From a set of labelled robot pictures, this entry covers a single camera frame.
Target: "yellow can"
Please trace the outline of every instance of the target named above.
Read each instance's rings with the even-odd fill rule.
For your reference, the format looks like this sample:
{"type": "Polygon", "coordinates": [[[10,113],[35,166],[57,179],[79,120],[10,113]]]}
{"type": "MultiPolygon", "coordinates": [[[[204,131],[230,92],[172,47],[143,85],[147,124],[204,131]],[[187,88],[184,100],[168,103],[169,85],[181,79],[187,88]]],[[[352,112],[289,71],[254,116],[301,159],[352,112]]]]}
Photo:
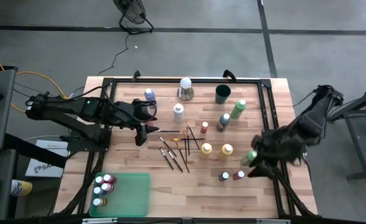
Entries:
{"type": "Polygon", "coordinates": [[[230,144],[223,145],[220,150],[219,159],[226,161],[228,159],[228,157],[232,154],[233,150],[234,149],[232,148],[232,146],[230,144]]]}
{"type": "Polygon", "coordinates": [[[201,147],[201,153],[199,154],[200,159],[209,159],[210,153],[212,152],[212,145],[204,143],[201,147]]]}

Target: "concrete floor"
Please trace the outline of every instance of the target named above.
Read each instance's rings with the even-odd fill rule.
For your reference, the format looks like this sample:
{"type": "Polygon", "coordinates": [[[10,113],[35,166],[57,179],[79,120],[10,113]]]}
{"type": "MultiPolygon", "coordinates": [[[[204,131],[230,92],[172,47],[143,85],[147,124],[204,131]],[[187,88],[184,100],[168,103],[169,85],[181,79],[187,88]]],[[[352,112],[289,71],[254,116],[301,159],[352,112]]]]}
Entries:
{"type": "MultiPolygon", "coordinates": [[[[143,0],[143,4],[147,18],[159,28],[262,27],[256,0],[143,0]]],[[[263,4],[269,29],[366,30],[366,0],[263,0],[263,4]]],[[[0,24],[117,27],[120,15],[109,0],[0,0],[0,24]]],[[[0,30],[0,61],[19,71],[44,73],[69,94],[83,86],[87,76],[110,65],[124,48],[125,37],[123,32],[0,30]]],[[[293,102],[318,84],[333,85],[346,101],[366,91],[366,35],[270,35],[270,42],[277,75],[288,79],[293,102]]],[[[140,70],[144,76],[219,77],[229,69],[238,77],[270,77],[263,34],[154,32],[130,36],[128,45],[115,68],[104,75],[133,75],[140,70]]],[[[56,93],[48,82],[32,75],[18,76],[17,81],[56,93]]],[[[25,100],[17,93],[13,96],[21,107],[25,100]]],[[[308,103],[297,106],[296,113],[308,103]]],[[[10,112],[7,131],[20,138],[67,133],[55,123],[32,121],[15,110],[10,112]]],[[[345,179],[359,172],[360,165],[344,122],[330,124],[327,138],[308,154],[319,214],[366,221],[366,180],[345,179]]],[[[52,203],[47,199],[32,199],[27,213],[46,214],[44,208],[52,203]]]]}

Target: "butcher block tabletop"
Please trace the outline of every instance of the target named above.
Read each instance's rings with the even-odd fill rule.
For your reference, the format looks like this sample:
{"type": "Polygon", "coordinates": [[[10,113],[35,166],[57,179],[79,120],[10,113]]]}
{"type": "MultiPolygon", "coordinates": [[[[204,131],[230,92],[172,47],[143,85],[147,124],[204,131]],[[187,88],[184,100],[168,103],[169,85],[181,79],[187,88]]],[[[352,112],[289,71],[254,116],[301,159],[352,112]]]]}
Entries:
{"type": "MultiPolygon", "coordinates": [[[[103,78],[88,77],[85,91],[101,86],[103,78]]],[[[280,126],[289,124],[295,118],[292,107],[288,82],[285,78],[271,79],[272,91],[277,109],[280,126]]],[[[182,101],[176,97],[179,83],[118,83],[116,101],[130,103],[134,98],[145,100],[144,90],[151,88],[155,91],[158,105],[157,121],[153,126],[161,130],[184,130],[185,123],[175,123],[173,106],[181,103],[184,106],[185,120],[189,122],[196,138],[206,138],[198,141],[199,146],[210,143],[213,151],[207,161],[199,158],[199,150],[194,141],[190,141],[191,155],[188,157],[187,172],[180,153],[176,150],[173,138],[183,138],[183,133],[150,133],[148,140],[142,146],[134,143],[135,131],[129,129],[112,129],[111,144],[106,153],[103,172],[146,172],[151,176],[150,205],[148,217],[197,217],[197,218],[275,218],[277,206],[272,181],[266,177],[233,180],[232,175],[240,168],[240,159],[251,149],[250,142],[255,134],[263,129],[262,115],[258,98],[257,86],[254,84],[228,83],[231,95],[223,105],[214,102],[215,83],[193,83],[194,98],[182,101]],[[230,113],[238,100],[245,100],[247,107],[239,119],[232,119],[224,133],[216,131],[216,125],[223,113],[230,113]],[[201,134],[203,121],[209,123],[206,134],[201,134]],[[181,173],[175,167],[171,170],[159,147],[166,149],[162,137],[176,152],[177,162],[183,168],[181,173]],[[230,144],[234,152],[227,161],[217,159],[223,144],[230,144]],[[222,172],[228,172],[230,178],[224,182],[218,179],[222,172]]],[[[86,96],[100,96],[101,90],[94,91],[86,96]]],[[[266,89],[263,90],[266,106],[269,112],[269,103],[266,89]]],[[[179,142],[184,152],[184,142],[179,142]]],[[[75,196],[83,183],[87,152],[77,152],[66,162],[62,182],[58,191],[55,211],[64,209],[75,196]]],[[[314,213],[317,208],[313,190],[305,164],[296,167],[288,164],[288,173],[293,190],[304,204],[314,213]]],[[[286,193],[281,188],[283,206],[288,212],[286,193]]],[[[85,211],[89,209],[93,189],[88,190],[85,211]]]]}

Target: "dark green cup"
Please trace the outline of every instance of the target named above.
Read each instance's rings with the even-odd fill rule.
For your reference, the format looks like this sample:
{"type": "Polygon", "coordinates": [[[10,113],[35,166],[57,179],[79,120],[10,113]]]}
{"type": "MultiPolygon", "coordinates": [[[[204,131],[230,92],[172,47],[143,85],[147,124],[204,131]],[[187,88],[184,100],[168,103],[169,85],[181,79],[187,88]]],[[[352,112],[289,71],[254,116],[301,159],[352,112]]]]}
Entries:
{"type": "Polygon", "coordinates": [[[227,85],[218,85],[216,87],[216,103],[223,104],[231,94],[231,89],[227,85]]]}

